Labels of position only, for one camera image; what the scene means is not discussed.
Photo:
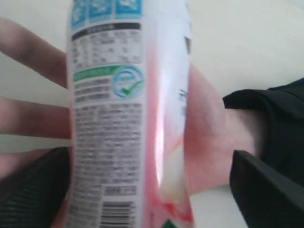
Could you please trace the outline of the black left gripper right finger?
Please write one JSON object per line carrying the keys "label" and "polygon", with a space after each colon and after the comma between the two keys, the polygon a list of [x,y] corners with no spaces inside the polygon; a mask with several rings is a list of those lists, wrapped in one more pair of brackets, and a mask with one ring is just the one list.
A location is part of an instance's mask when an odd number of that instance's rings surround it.
{"label": "black left gripper right finger", "polygon": [[249,228],[302,228],[304,189],[246,151],[234,151],[229,180]]}

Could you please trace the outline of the person's open hand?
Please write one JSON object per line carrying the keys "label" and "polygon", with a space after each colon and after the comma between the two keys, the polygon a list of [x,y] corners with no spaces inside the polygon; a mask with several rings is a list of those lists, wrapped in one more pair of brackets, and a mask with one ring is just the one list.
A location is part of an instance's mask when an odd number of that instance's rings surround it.
{"label": "person's open hand", "polygon": [[[0,50],[61,87],[67,86],[66,55],[25,27],[0,20]],[[229,183],[234,150],[259,156],[267,127],[260,111],[226,109],[220,95],[190,69],[184,139],[187,191],[195,194]],[[0,132],[31,137],[71,138],[65,107],[0,99]]]}

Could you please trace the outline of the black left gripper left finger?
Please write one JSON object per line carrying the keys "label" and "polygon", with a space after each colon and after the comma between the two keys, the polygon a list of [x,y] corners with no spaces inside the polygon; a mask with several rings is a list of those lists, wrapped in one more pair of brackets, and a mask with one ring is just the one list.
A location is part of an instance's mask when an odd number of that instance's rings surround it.
{"label": "black left gripper left finger", "polygon": [[2,228],[49,228],[69,190],[70,152],[48,151],[36,161],[0,181]]}

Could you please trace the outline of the black sleeved forearm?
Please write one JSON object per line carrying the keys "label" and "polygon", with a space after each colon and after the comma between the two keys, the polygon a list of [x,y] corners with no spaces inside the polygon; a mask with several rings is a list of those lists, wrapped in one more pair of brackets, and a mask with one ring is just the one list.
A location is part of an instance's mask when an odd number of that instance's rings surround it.
{"label": "black sleeved forearm", "polygon": [[263,111],[268,117],[269,140],[262,158],[280,169],[304,165],[304,81],[267,90],[246,89],[224,97],[226,108]]}

